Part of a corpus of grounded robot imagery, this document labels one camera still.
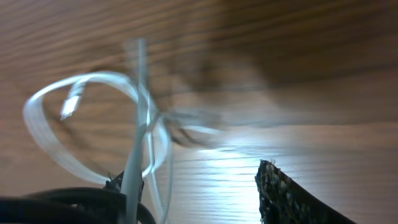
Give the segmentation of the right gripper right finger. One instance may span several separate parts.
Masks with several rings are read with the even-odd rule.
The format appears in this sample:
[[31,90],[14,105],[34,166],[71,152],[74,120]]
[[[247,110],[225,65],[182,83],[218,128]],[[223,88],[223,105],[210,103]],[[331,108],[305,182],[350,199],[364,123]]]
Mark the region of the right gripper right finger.
[[270,161],[261,161],[255,181],[263,224],[354,224]]

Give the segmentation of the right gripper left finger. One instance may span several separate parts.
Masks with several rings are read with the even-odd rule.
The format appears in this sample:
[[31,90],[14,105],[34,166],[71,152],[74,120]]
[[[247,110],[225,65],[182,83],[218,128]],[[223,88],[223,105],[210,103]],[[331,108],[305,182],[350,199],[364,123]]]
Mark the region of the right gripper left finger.
[[[124,176],[124,172],[121,172],[115,178],[112,178],[109,175],[109,180],[106,181],[105,186],[103,188],[105,190],[111,190],[111,191],[114,191],[114,192],[120,192],[121,191],[122,182],[123,182],[123,176]],[[138,201],[139,202],[141,202],[141,200],[142,200],[143,189],[144,189],[144,181],[141,182],[141,186],[140,186],[140,189],[139,189],[139,194],[138,194]]]

